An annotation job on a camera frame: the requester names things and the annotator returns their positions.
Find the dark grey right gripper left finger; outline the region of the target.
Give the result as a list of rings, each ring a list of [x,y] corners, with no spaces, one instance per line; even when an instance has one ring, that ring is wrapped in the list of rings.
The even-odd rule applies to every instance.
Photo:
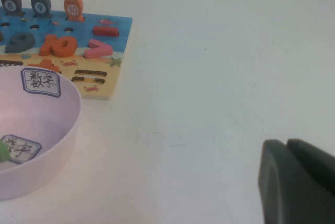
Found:
[[[334,193],[307,173],[286,143],[264,141],[258,185],[265,223],[334,223]]]

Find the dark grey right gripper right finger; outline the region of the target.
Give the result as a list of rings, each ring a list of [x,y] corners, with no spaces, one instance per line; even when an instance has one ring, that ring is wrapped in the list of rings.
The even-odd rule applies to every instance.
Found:
[[[288,139],[286,146],[319,185],[334,193],[333,155],[300,139]]]

